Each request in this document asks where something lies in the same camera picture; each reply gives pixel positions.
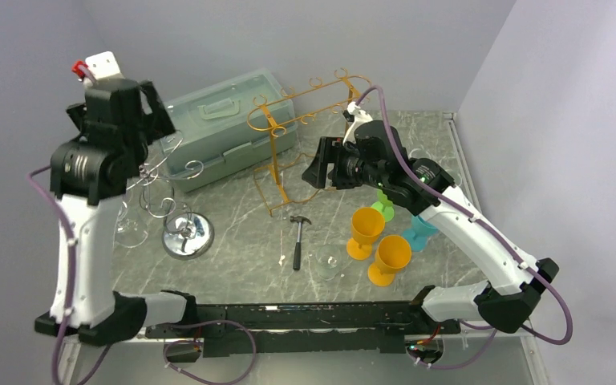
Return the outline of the orange wine glass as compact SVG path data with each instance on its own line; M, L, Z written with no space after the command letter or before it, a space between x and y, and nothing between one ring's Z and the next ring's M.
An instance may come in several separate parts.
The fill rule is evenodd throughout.
M348 255L357 261L369 258L385 224L383 214L376 209L357 209L351 217L351 237L346 243Z
M375 251L375 260L367 269L369 280L376 286L389 286L396 274L411 261L412 250L400 235L385 236Z

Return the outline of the green wine glass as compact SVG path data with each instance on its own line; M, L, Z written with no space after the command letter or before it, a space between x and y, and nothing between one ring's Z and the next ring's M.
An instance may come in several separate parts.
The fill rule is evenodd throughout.
M395 209L393 203L380 189L376 190L376 195L377 201L374 202L371 207L381 213L386 222L391 221L395 216Z

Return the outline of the clear wine glass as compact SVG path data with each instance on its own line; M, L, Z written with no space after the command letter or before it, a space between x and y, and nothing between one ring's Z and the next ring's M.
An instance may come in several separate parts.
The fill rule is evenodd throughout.
M428 152L424 150L423 148L413 148L408 153L409 159L423 159L423 158L428 158L428 157L429 157Z
M445 172L451 181L451 186L461 188L463 184L463 177L460 172L452 169L446 169Z

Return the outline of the blue wine glass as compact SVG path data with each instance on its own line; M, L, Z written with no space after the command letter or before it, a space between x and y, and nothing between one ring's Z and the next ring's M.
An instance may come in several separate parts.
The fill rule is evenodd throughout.
M428 239L438 232L434 225L424 221L420 216L414 216L410 220L410 227L401 233L401 237L410 245L412 252L421 252L426 247Z

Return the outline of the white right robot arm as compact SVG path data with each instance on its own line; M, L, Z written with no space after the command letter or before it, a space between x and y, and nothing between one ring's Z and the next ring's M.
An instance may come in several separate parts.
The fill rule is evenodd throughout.
M354 143L323 136L302 174L314 188L371 186L412 216L437 228L485 275L467 286L427 286L410 322L428 333L450 319L486 322L514 333L523 328L558 273L555 261L518 249L475 209L452 176L434 160L408 157L398 140L364 136Z

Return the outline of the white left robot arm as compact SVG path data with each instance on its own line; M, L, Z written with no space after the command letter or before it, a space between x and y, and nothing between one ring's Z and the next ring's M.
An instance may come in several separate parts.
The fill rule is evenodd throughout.
M191 294L121 294L111 282L128 182L140 174L149 145L176 131L156 88L148 80L101 79L67 114L79 133L52 153L50 187L43 192L59 218L57 283L50 309L34 321L35 332L75 335L95 347L162 324L177 336L191 335L199 322Z

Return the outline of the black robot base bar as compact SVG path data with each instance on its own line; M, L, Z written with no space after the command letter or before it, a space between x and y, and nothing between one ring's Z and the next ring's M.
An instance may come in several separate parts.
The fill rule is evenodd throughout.
M458 322L436 322L408 301L209 304L199 305L197 316L200 326L150 326L144 336L196 339L206 358L220 358L253 351L402 354L415 342L460 332Z

